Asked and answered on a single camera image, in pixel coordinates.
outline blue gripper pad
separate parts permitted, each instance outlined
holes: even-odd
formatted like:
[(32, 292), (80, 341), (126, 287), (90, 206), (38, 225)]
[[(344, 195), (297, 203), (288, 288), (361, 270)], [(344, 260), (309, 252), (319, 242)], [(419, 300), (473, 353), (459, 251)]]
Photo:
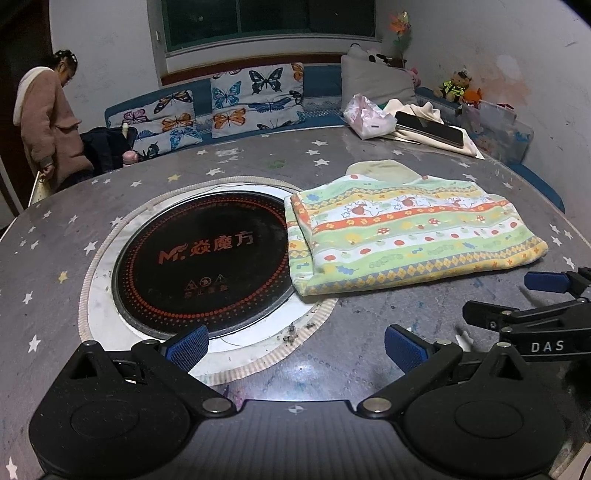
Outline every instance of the blue gripper pad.
[(201, 326), (176, 342), (175, 338), (164, 344), (166, 348), (164, 357), (181, 370), (189, 372), (207, 353), (209, 347), (207, 327)]
[(428, 360), (431, 345), (400, 325), (390, 325), (384, 334), (384, 346), (390, 360), (408, 373)]
[(565, 273), (527, 272), (523, 283), (528, 290), (555, 293), (566, 293), (570, 288), (570, 279)]

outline gray tabletop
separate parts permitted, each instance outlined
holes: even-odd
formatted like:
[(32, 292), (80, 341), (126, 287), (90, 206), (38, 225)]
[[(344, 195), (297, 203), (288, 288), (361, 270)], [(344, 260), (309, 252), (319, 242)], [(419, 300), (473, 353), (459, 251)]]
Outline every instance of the gray tabletop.
[[(212, 178), (263, 176), (307, 189), (344, 175), (357, 161), (386, 158), (421, 175), (473, 180), (487, 192), (505, 196), (528, 227), (546, 240), (550, 251), (533, 265), (511, 271), (342, 296), (328, 321), (287, 359), (217, 387), (238, 406), (247, 398), (348, 398), (355, 405), (402, 374), (384, 352), (384, 330), (390, 323), (410, 327), (429, 341), (454, 340), (459, 326), (469, 332), (476, 349), (487, 350), (496, 335), (466, 326), (462, 306), (467, 300), (520, 309), (565, 301), (562, 295), (527, 291), (522, 286), (525, 272), (591, 264), (589, 243), (576, 228), (503, 165), (419, 145), (361, 141), (344, 127), (197, 146), (97, 177), (26, 210), (0, 242), (0, 439), (2, 465), (9, 466), (0, 470), (0, 479), (10, 478), (13, 466), (19, 478), (41, 474), (28, 442), (28, 423), (80, 343), (77, 318), (82, 282), (94, 250), (118, 219), (153, 197)], [(567, 365), (535, 364), (534, 368), (570, 419), (571, 436), (579, 441), (586, 420), (573, 389), (564, 385)]]

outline teddy bear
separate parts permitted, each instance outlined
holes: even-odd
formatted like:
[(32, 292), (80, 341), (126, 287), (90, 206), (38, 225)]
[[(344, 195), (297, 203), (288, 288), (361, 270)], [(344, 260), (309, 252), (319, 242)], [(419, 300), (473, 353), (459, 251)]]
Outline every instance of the teddy bear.
[(454, 72), (452, 78), (443, 82), (433, 94), (438, 98), (445, 97), (448, 102), (457, 102), (468, 90), (471, 81), (472, 77), (466, 69)]

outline smartphone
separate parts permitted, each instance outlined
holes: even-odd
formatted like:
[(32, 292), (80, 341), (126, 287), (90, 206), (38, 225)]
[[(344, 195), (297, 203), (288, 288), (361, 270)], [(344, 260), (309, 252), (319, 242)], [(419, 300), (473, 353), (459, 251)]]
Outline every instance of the smartphone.
[(464, 148), (464, 135), (457, 128), (448, 127), (404, 112), (396, 112), (396, 122), (397, 130), (407, 130), (457, 148)]

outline bag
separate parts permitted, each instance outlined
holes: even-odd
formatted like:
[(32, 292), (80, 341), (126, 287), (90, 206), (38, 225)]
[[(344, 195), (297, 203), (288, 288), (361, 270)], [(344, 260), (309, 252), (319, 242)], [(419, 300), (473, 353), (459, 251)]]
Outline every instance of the bag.
[(361, 140), (381, 137), (396, 130), (396, 118), (360, 93), (354, 95), (343, 112), (346, 122)]

